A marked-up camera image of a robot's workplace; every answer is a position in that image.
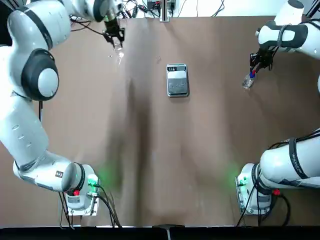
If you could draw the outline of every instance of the metal stand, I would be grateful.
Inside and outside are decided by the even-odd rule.
[[[168,17],[168,0],[162,0],[161,1],[161,15],[160,15],[160,22],[167,23],[169,22]]]

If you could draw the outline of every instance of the black cable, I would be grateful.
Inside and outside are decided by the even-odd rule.
[[[44,108],[44,103],[43,101],[39,101],[39,112],[38,112],[38,117],[40,122],[42,121],[42,109]]]
[[[283,199],[285,201],[285,204],[286,204],[286,215],[285,215],[285,219],[284,219],[284,222],[282,224],[282,227],[285,227],[288,225],[289,223],[289,220],[290,220],[290,216],[291,216],[291,205],[290,205],[290,202],[289,200],[286,198],[286,196],[284,196],[283,194],[280,194],[278,196],[279,198]]]
[[[256,186],[256,204],[258,208],[258,227],[260,227],[261,223],[261,214],[260,214],[260,206],[259,206],[259,183]]]
[[[269,211],[261,218],[261,222],[260,225],[263,223],[263,221],[265,221],[271,214],[272,210],[274,209],[276,202],[277,202],[277,197],[275,195],[271,195],[271,204],[269,207]]]
[[[199,3],[199,0],[196,0],[196,17],[199,16],[199,14],[198,14],[198,3]]]
[[[302,137],[298,137],[296,139],[296,142],[298,143],[298,142],[302,142],[302,141],[313,139],[313,138],[317,138],[317,137],[320,137],[320,129],[316,130],[316,131],[314,131],[314,132],[312,132],[312,133],[310,133],[308,135],[305,135],[305,136],[302,136]],[[277,148],[280,148],[280,147],[288,145],[288,144],[289,144],[288,140],[276,142],[276,143],[272,144],[267,150],[277,149]]]
[[[100,186],[100,185],[99,185],[98,187],[102,189],[102,191],[103,191],[103,193],[104,193],[104,196],[105,196],[105,199],[106,199],[107,203],[109,204],[110,202],[109,202],[108,195],[107,195],[105,189],[104,189],[102,186]],[[109,215],[110,215],[110,221],[111,221],[112,227],[114,228],[114,227],[115,227],[115,220],[113,220],[112,214],[111,214],[111,211],[110,211],[110,210],[109,210]]]
[[[311,12],[311,10],[315,7],[315,5],[317,4],[317,0],[313,0],[313,2],[311,3],[311,7],[309,9],[309,11],[305,14],[305,16],[308,18],[309,17],[309,13]]]
[[[73,29],[73,30],[71,30],[71,32],[77,32],[77,31],[81,31],[83,29],[86,29],[86,27],[81,27],[79,29]]]
[[[305,15],[307,18],[312,18],[320,8],[320,1],[315,1],[308,13]]]
[[[247,208],[248,208],[251,195],[252,195],[252,193],[254,192],[254,189],[256,188],[257,183],[258,183],[258,178],[257,178],[256,181],[254,182],[254,185],[253,185],[252,190],[251,190],[251,192],[250,192],[250,194],[249,194],[249,197],[248,197],[248,201],[246,202],[245,208],[244,208],[244,210],[243,210],[243,212],[242,212],[242,214],[241,214],[241,217],[239,218],[238,223],[236,224],[236,227],[239,226],[242,218],[244,217],[244,215],[245,215],[245,213],[246,213],[246,210],[247,210]]]
[[[94,185],[94,187],[100,188],[103,191],[107,203],[110,204],[109,197],[108,197],[105,189],[102,186],[98,185],[98,184]],[[112,196],[111,192],[110,192],[110,195],[111,195],[111,200],[112,200],[112,203],[111,203],[112,209],[111,209],[111,211],[109,211],[109,214],[110,214],[110,220],[111,220],[112,226],[114,227],[115,222],[117,221],[119,223],[120,221],[119,221],[119,218],[118,218],[118,214],[116,212],[115,200],[114,200],[114,197]],[[113,219],[113,220],[112,220],[111,212],[113,212],[113,214],[115,216],[115,219]]]
[[[118,226],[119,228],[122,228],[122,226],[120,225],[119,221],[116,220],[116,217],[115,217],[115,215],[114,215],[114,213],[113,213],[113,211],[112,211],[109,203],[108,203],[102,196],[100,196],[100,195],[98,195],[97,198],[99,198],[99,199],[102,200],[102,202],[103,202],[103,203],[107,206],[107,208],[109,209],[109,211],[110,211],[110,213],[111,213],[111,216],[112,216],[112,218],[115,220],[115,223],[117,224],[117,226]]]
[[[225,9],[225,0],[221,0],[219,9],[211,17],[216,17],[223,9]]]
[[[184,0],[184,2],[183,2],[183,4],[182,4],[182,7],[181,7],[181,10],[180,10],[180,12],[179,12],[179,14],[178,14],[177,18],[180,16],[180,14],[181,14],[181,12],[182,12],[182,9],[184,8],[184,5],[185,5],[186,1],[187,1],[187,0]]]
[[[58,192],[58,194],[59,194],[59,197],[60,197],[61,208],[63,209],[65,219],[67,220],[67,222],[68,222],[68,224],[69,224],[69,227],[71,227],[71,223],[70,223],[70,219],[69,219],[69,213],[68,213],[67,202],[65,202],[65,204],[66,204],[66,209],[65,209],[65,205],[64,205],[64,201],[63,201],[63,199],[65,199],[64,193],[62,193],[62,194],[63,194],[63,199],[62,199],[62,197],[61,197],[61,193]]]
[[[99,34],[99,35],[102,35],[102,36],[104,35],[103,33],[98,32],[98,31],[96,31],[96,30],[93,30],[92,28],[84,25],[82,22],[79,22],[79,21],[76,21],[76,20],[73,20],[73,19],[72,19],[71,21],[74,22],[74,23],[77,23],[77,24],[82,25],[82,26],[85,27],[86,29],[89,29],[89,30],[91,30],[92,32],[94,32],[94,33],[96,33],[96,34]]]

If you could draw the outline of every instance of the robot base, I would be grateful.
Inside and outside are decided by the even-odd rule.
[[[99,188],[92,187],[88,184],[90,176],[96,176],[96,174],[90,165],[83,164],[82,166],[85,171],[85,179],[78,196],[79,201],[74,201],[68,194],[65,194],[68,202],[68,212],[70,216],[96,216],[98,214],[99,198],[89,197],[87,195],[87,193],[90,192],[99,194]]]
[[[253,180],[253,167],[255,165],[253,163],[247,163],[239,176],[235,178],[235,188],[236,188],[236,195],[237,195],[237,201],[239,204],[240,212],[243,213],[243,211],[246,208],[247,202],[248,206],[246,208],[245,215],[258,215],[258,204],[257,204],[257,189],[255,188],[251,194],[251,197],[249,199],[250,193],[255,185],[255,182]],[[259,192],[258,194],[258,200],[259,200],[259,209],[260,214],[266,214],[270,210],[271,205],[271,194],[270,195],[263,195]]]

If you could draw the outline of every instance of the cable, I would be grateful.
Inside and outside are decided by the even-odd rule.
[[[38,112],[38,117],[40,122],[42,121],[42,109],[44,108],[44,102],[39,101],[39,112]]]
[[[71,30],[71,32],[77,32],[77,31],[81,31],[83,29],[86,29],[86,27],[81,27],[79,29],[73,29],[73,30]]]
[[[64,212],[65,219],[67,220],[67,222],[68,222],[68,224],[69,224],[69,227],[71,227],[71,223],[70,223],[70,219],[69,219],[69,214],[68,214],[67,202],[65,202],[65,204],[66,204],[66,209],[65,209],[65,205],[64,205],[64,201],[63,201],[63,199],[65,200],[66,198],[65,198],[65,196],[64,196],[63,193],[62,193],[62,194],[63,194],[63,199],[62,199],[62,197],[61,197],[61,192],[58,192],[58,194],[59,194],[60,201],[61,201],[60,228],[63,229],[62,226],[61,226],[61,224],[62,224],[62,210],[63,210],[63,212]]]
[[[94,32],[94,33],[96,33],[96,34],[99,34],[99,35],[102,35],[102,36],[104,35],[103,33],[98,32],[98,31],[96,31],[96,30],[93,30],[92,28],[84,25],[82,22],[79,22],[79,21],[76,21],[76,20],[73,20],[73,19],[71,20],[71,22],[80,24],[80,25],[82,25],[83,27],[85,27],[86,29],[89,29],[89,30],[91,30],[92,32]]]
[[[108,197],[105,189],[102,186],[100,186],[99,184],[95,184],[93,186],[97,187],[97,188],[100,188],[103,191],[103,193],[105,195],[105,199],[106,199],[108,204],[111,202],[111,210],[109,210],[109,214],[110,214],[110,220],[111,220],[112,226],[114,227],[114,224],[117,223],[117,222],[119,223],[120,221],[119,221],[119,218],[118,218],[118,214],[116,212],[115,200],[114,200],[114,197],[113,197],[112,193],[109,192],[110,196],[111,196],[111,200],[109,200],[109,197]]]
[[[261,225],[261,210],[260,210],[260,206],[259,206],[259,180],[258,180],[258,184],[256,185],[256,204],[257,204],[257,208],[258,208],[258,227],[260,227]]]
[[[290,220],[291,206],[290,206],[289,200],[283,194],[280,194],[278,197],[282,198],[285,201],[285,204],[286,204],[286,216],[285,216],[284,222],[282,224],[282,227],[285,227],[285,226],[288,225],[289,220]]]
[[[184,2],[183,2],[183,4],[182,4],[182,7],[181,7],[181,10],[180,10],[180,12],[179,12],[179,14],[178,14],[177,18],[180,16],[180,14],[181,14],[181,12],[182,12],[182,9],[184,8],[184,5],[185,5],[186,1],[187,1],[187,0],[184,0]]]
[[[275,55],[276,55],[276,53],[277,53],[278,49],[279,49],[279,47],[278,47],[278,46],[276,46],[276,47],[274,47],[274,48],[272,49],[272,50],[274,50],[274,52],[272,53],[272,63],[271,63],[271,64],[269,64],[269,66],[268,66],[269,71],[271,71],[271,70],[272,70],[272,68],[273,68],[273,66],[274,66],[274,64],[273,64],[273,59],[274,59],[274,57],[275,57]]]
[[[290,217],[291,217],[291,205],[290,205],[290,202],[283,194],[280,193],[280,191],[278,189],[275,189],[272,192],[272,197],[273,198],[271,199],[270,209],[267,212],[267,214],[265,214],[264,218],[261,219],[260,223],[262,223],[264,220],[266,220],[266,218],[271,214],[272,210],[274,209],[274,207],[276,205],[276,202],[277,202],[277,199],[281,198],[281,199],[284,200],[284,202],[286,204],[286,215],[285,215],[285,219],[284,219],[284,221],[283,221],[283,223],[281,225],[282,227],[285,227],[285,226],[288,225]]]
[[[236,224],[236,227],[238,227],[238,226],[239,226],[239,224],[240,224],[240,222],[241,222],[242,218],[244,217],[244,215],[245,215],[245,213],[246,213],[246,210],[247,210],[247,208],[248,208],[248,205],[249,205],[249,201],[250,201],[251,195],[252,195],[252,193],[254,192],[254,189],[255,189],[255,187],[256,187],[256,185],[257,185],[257,183],[258,183],[258,178],[257,178],[257,179],[255,180],[255,182],[254,182],[254,185],[253,185],[252,190],[251,190],[251,192],[250,192],[250,194],[249,194],[249,197],[248,197],[248,201],[246,202],[245,208],[244,208],[244,210],[243,210],[243,212],[242,212],[242,214],[241,214],[241,217],[239,218],[238,223]]]
[[[199,13],[198,13],[198,3],[199,3],[199,0],[196,0],[196,17],[199,16]]]
[[[119,228],[122,228],[122,226],[120,225],[119,221],[116,220],[116,217],[115,217],[115,215],[114,215],[114,213],[113,213],[113,211],[112,211],[109,203],[108,203],[102,196],[100,196],[100,195],[98,195],[97,198],[99,198],[99,199],[102,200],[102,202],[103,202],[103,203],[107,206],[107,208],[109,209],[110,214],[111,214],[112,218],[115,220],[115,223],[117,224],[117,226],[118,226]]]
[[[309,139],[313,139],[313,138],[317,138],[320,137],[320,129],[316,130],[308,135],[302,136],[302,137],[298,137],[296,139],[296,142],[302,142],[305,140],[309,140]],[[277,149],[280,148],[282,146],[288,145],[289,144],[289,140],[285,140],[285,141],[280,141],[280,142],[276,142],[274,144],[272,144],[267,150],[271,150],[271,149]]]
[[[211,17],[216,17],[218,13],[220,13],[223,9],[225,9],[225,0],[221,0],[221,5],[219,9]]]

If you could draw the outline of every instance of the digital scale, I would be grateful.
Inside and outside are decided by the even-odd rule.
[[[166,93],[170,98],[189,96],[187,65],[183,63],[166,65]]]

